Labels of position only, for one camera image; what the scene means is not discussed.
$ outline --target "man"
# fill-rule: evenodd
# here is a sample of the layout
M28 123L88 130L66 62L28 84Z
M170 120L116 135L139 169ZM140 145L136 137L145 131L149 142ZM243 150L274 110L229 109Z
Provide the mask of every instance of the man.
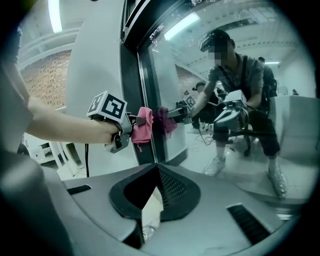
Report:
M286 185L277 161L280 146L272 121L264 114L264 109L260 104L264 67L259 61L251 57L237 54L235 48L235 42L230 36L219 29L211 31L202 42L201 51L208 51L209 58L214 59L215 65L209 70L208 82L197 98L192 116L198 114L206 106L217 81L221 81L224 90L228 93L242 90L247 98L249 123L254 131L261 133L259 140L264 154L269 158L269 177L276 193L283 197L286 194ZM229 130L227 127L214 126L216 156L203 170L204 174L216 176L225 166L225 147L228 137Z
M33 114L33 119L26 132L49 141L110 144L112 134L119 131L115 125L59 113L29 95L18 69L21 37L21 29L16 27L4 44L0 57L0 83L1 86L14 87L16 93Z
M192 88L193 91L197 91L198 94L204 91L206 83L203 81L198 82L194 88ZM210 103L218 104L219 98L216 96L214 92L212 92L210 99ZM208 103L201 111L195 115L192 118L192 126L195 129L204 128L205 124L213 124L215 118L216 118L216 108L214 105Z
M276 97L277 95L277 81L275 80L272 69L266 65L266 60L263 57L259 57L258 61L263 65L263 86L269 87L269 97Z
M292 90L292 95L299 96L299 93L295 89Z

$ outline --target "cable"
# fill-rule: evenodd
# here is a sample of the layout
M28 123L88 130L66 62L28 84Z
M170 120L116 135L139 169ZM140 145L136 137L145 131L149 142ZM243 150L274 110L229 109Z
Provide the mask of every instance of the cable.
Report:
M76 173L76 174L74 175L74 177L75 177L76 179L78 179L78 177L79 177L80 175L86 176L85 173L78 172L78 173Z
M198 136L195 138L197 141L199 141L199 142L201 142L201 143L204 143L206 146L209 146L212 142L215 142L214 137L213 137L212 135L204 138L203 135L202 135L202 133L201 133L201 131L200 131L200 129L198 129L198 131L199 131L200 135L198 135Z
M86 168L86 176L87 176L87 178L90 176L89 175L88 156L89 156L89 144L86 143L86 144L84 144L84 159L85 159L85 168Z

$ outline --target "vr headset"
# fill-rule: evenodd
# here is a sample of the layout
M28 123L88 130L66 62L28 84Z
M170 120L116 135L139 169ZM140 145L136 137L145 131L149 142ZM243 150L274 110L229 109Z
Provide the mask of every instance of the vr headset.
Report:
M203 53L206 51L209 53L225 52L228 40L230 39L230 36L226 32L220 29L215 29L200 40L200 51Z

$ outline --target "black pants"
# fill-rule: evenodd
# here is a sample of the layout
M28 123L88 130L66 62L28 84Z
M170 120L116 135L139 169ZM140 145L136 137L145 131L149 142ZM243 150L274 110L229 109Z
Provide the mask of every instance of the black pants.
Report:
M219 112L221 113L221 108L224 106L218 106ZM277 140L276 131L272 121L269 119L268 115L264 113L263 108L259 107L260 111L252 111L249 114L249 123L252 126L254 132L259 135L259 141L263 148L263 152L266 156L274 156L280 151L280 145ZM218 142L227 142L229 139L229 129L224 126L214 125L213 138Z
M24 144L20 143L17 154L29 156L29 151Z

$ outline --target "floor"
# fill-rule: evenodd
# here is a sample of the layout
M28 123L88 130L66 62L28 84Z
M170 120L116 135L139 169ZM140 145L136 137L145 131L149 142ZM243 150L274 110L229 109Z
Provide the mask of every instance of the floor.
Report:
M61 163L63 165L61 168L58 168L55 161L42 163L41 165L55 169L62 181L85 178L87 176L85 168L78 169L69 161L65 164L62 160Z
M191 171L202 173L216 155L216 145L213 141L210 145L205 145L199 132L196 132L191 124L185 126L185 132L188 158L180 165ZM207 144L211 141L208 133L210 129L203 135ZM287 185L285 198L279 200L267 176L268 159L263 154L259 140L251 138L251 154L245 157L243 153L247 144L243 137L230 139L235 141L226 146L226 166L219 173L219 178L236 184L256 198L282 210L296 209L308 200L319 175L319 166L315 162L303 161L302 164L294 159L278 158Z

